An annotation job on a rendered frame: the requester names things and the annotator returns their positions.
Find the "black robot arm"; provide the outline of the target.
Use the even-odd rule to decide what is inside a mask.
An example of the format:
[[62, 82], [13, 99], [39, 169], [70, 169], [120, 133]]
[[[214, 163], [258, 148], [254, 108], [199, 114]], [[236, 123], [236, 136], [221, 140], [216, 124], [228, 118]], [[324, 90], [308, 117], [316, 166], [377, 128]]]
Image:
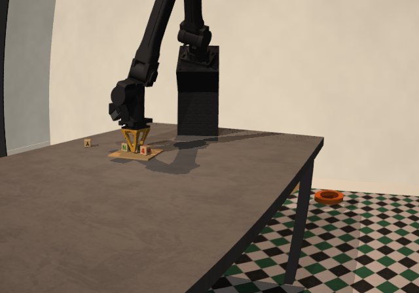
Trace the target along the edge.
[[[145, 87], [152, 87], [158, 76], [160, 46], [172, 13], [175, 0], [155, 0], [145, 33], [128, 78], [117, 82], [111, 92], [109, 114], [113, 121], [129, 121], [129, 105], [145, 102]], [[211, 41], [210, 27], [204, 25], [202, 0], [184, 0], [185, 19], [180, 23], [177, 40], [190, 49], [184, 51], [181, 61], [202, 67], [210, 67], [216, 52], [208, 47]], [[185, 23], [183, 23], [185, 21]], [[146, 83], [145, 83], [146, 82]], [[121, 107], [121, 110], [120, 110]]]

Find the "orange square mat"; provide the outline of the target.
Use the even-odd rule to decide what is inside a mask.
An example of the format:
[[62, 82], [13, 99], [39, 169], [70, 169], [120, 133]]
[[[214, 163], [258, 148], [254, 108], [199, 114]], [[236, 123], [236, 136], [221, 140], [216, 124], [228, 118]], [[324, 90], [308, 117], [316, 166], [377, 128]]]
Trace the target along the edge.
[[151, 154], [150, 155], [142, 155], [140, 154], [140, 152], [135, 153], [135, 152], [125, 152], [122, 151], [122, 149], [108, 155], [108, 157], [115, 157], [115, 158], [127, 158], [127, 159], [134, 159], [134, 160], [150, 160], [151, 158], [154, 158], [156, 155], [160, 154], [161, 152], [163, 152], [164, 150], [160, 150], [160, 149], [151, 149]]

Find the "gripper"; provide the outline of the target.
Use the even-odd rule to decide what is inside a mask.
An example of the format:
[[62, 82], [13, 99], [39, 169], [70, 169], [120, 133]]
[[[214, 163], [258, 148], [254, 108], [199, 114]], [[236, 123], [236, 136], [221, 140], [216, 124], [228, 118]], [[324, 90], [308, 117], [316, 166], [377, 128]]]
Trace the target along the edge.
[[[119, 120], [118, 125], [122, 126], [121, 131], [129, 144], [130, 150], [132, 152], [136, 152], [140, 132], [143, 132], [141, 142], [140, 142], [141, 145], [143, 145], [150, 131], [150, 126], [147, 125], [147, 123], [153, 123], [153, 119], [145, 118], [145, 102], [141, 102], [141, 105], [140, 103], [135, 103], [134, 106], [133, 106], [133, 103], [128, 104], [128, 105], [129, 105], [129, 121]], [[133, 146], [130, 140], [129, 133], [131, 133], [134, 137]]]

